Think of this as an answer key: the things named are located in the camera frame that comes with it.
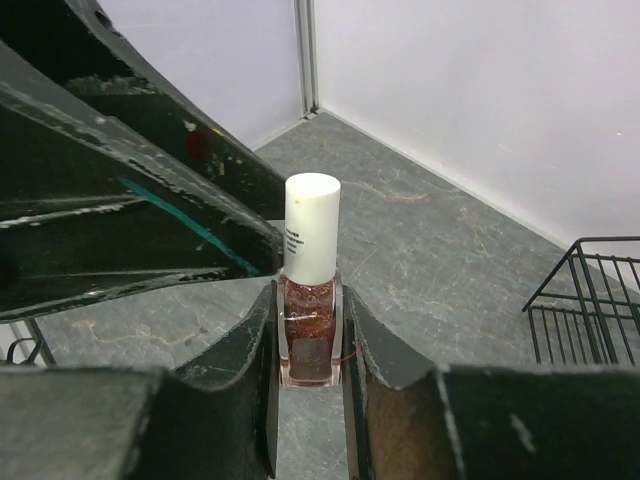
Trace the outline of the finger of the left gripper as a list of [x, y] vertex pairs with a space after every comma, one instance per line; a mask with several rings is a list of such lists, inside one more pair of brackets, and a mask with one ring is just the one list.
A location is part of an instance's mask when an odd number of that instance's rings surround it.
[[1, 40], [256, 214], [283, 219], [283, 177], [160, 74], [98, 2], [4, 1]]
[[284, 181], [228, 148], [182, 161], [1, 49], [1, 316], [282, 263]]

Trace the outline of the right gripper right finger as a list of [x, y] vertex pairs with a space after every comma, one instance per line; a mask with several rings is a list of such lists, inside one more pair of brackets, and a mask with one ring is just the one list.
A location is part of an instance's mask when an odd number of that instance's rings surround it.
[[639, 373], [436, 363], [346, 288], [353, 479], [635, 479]]

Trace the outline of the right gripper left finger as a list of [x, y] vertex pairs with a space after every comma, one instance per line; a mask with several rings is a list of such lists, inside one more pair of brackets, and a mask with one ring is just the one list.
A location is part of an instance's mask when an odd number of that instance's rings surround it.
[[268, 479], [278, 435], [276, 287], [175, 370], [5, 366], [5, 479]]

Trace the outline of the glitter red nail polish bottle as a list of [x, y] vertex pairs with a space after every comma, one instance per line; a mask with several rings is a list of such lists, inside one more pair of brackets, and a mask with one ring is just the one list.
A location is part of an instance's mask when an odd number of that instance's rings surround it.
[[344, 331], [340, 274], [316, 286], [298, 285], [280, 275], [276, 308], [281, 384], [285, 387], [339, 384]]

